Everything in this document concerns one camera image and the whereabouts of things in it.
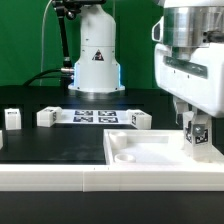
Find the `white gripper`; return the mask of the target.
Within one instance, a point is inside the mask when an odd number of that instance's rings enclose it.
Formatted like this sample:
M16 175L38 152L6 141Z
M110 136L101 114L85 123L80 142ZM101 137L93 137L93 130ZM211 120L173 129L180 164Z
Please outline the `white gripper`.
M211 43L208 48L197 48L189 61L174 58L169 47L157 44L154 59L157 85L174 95L177 125L183 124L183 114L189 111L189 104L200 109L193 113L191 120L195 137L204 134L207 114L224 117L224 44Z

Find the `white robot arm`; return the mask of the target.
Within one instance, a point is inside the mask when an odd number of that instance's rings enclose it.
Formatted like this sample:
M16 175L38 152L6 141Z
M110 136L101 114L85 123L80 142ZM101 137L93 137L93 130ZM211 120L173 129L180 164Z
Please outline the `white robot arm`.
M157 85L206 114L224 117L224 0L154 0L164 8L152 28ZM115 93L115 21L101 6L81 13L81 51L73 91Z

